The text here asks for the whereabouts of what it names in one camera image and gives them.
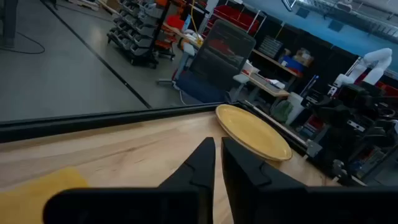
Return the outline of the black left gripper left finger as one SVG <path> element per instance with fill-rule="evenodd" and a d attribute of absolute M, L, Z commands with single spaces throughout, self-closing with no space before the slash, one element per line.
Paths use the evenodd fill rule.
<path fill-rule="evenodd" d="M 212 223 L 216 147 L 205 138 L 157 187 L 63 190 L 43 209 L 44 223 Z"/>

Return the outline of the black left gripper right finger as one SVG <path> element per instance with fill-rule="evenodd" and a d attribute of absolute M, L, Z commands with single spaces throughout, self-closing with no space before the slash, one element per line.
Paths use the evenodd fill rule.
<path fill-rule="evenodd" d="M 309 187 L 230 138 L 221 157 L 235 223 L 397 224 L 395 187 Z"/>

